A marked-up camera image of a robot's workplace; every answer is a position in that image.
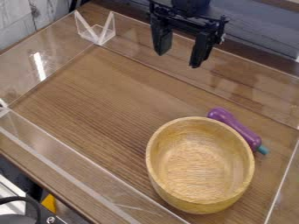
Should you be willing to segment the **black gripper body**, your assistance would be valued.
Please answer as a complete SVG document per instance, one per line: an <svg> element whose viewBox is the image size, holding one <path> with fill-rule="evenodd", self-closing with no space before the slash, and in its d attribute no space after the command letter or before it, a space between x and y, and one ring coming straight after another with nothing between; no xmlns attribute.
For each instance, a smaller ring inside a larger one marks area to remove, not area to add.
<svg viewBox="0 0 299 224"><path fill-rule="evenodd" d="M226 16L208 16L211 0L148 0L151 15L161 18L172 28L187 32L208 30L224 32L228 22Z"/></svg>

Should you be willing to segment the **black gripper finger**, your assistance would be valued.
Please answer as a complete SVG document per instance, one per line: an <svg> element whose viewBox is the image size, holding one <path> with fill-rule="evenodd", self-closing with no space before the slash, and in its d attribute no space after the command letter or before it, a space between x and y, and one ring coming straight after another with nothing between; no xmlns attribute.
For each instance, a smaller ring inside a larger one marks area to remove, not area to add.
<svg viewBox="0 0 299 224"><path fill-rule="evenodd" d="M173 32L168 23L155 15L151 15L151 31L153 49L157 55L161 56L172 47Z"/></svg>
<svg viewBox="0 0 299 224"><path fill-rule="evenodd" d="M195 39L195 44L191 51L189 66L197 68L201 62L209 57L213 46L213 37L209 32L201 31Z"/></svg>

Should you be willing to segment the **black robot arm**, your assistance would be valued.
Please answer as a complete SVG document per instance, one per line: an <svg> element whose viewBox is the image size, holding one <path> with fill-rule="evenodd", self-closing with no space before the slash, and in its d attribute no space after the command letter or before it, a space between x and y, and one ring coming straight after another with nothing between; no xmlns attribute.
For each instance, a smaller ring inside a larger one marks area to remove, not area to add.
<svg viewBox="0 0 299 224"><path fill-rule="evenodd" d="M211 0L148 0L153 50L163 56L172 48L173 30L195 37L189 66L197 68L208 59L215 45L224 42L228 18L208 17L204 11Z"/></svg>

